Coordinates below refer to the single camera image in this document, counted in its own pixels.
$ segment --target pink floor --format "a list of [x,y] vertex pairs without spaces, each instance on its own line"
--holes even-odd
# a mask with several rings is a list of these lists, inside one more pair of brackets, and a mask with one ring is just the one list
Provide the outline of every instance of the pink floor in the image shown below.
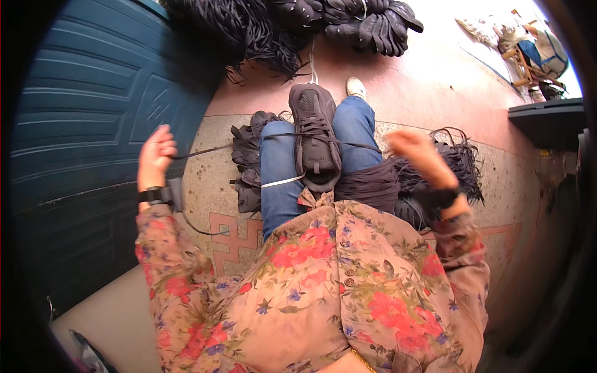
[[[476,141],[530,158],[530,143],[507,120],[509,107],[525,104],[522,97],[450,37],[462,31],[449,13],[438,9],[446,5],[427,5],[433,5],[433,11],[412,4],[425,30],[409,30],[409,49],[400,58],[358,54],[319,35],[314,53],[319,84],[339,103],[346,96],[346,79],[355,76],[365,84],[378,121],[427,129],[459,127]],[[303,61],[309,60],[309,50]],[[309,66],[301,72],[309,74]],[[255,63],[245,64],[243,74],[244,86],[222,82],[206,116],[287,110],[290,87],[310,80],[307,75],[284,83],[284,77],[273,78],[274,72]]]

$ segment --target teal door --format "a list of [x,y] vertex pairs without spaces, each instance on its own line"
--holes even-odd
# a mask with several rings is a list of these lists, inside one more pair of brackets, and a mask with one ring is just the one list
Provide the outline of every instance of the teal door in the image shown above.
[[66,5],[31,67],[11,143],[17,242],[42,309],[49,296],[62,314],[136,264],[141,146],[170,124],[187,153],[224,71],[151,0]]

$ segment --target knee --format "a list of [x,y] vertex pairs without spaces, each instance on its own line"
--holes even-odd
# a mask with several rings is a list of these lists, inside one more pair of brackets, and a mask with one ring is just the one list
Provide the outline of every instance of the knee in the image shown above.
[[263,127],[261,137],[285,133],[294,133],[294,125],[287,121],[273,121]]
[[336,115],[354,118],[357,115],[371,115],[372,108],[358,96],[346,97],[336,108]]

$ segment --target black watch strap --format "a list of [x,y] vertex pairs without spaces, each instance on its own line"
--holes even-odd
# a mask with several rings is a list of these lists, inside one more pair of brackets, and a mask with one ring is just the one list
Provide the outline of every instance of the black watch strap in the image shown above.
[[149,205],[172,205],[172,193],[168,187],[150,187],[139,192],[139,203],[147,202]]
[[412,196],[423,208],[427,218],[441,220],[440,211],[450,207],[458,196],[464,193],[460,186],[453,189],[427,188],[412,192]]

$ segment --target gold bracelet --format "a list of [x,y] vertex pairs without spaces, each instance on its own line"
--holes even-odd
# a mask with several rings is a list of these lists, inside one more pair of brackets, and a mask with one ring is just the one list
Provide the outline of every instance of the gold bracelet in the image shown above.
[[361,354],[359,354],[355,349],[353,349],[352,347],[350,348],[350,351],[352,351],[353,354],[355,354],[356,357],[358,357],[358,359],[360,361],[363,362],[363,364],[365,364],[365,366],[371,371],[371,373],[377,373],[377,371],[375,369],[373,369],[371,367],[371,365],[369,365],[369,363],[367,362],[367,360],[365,360]]

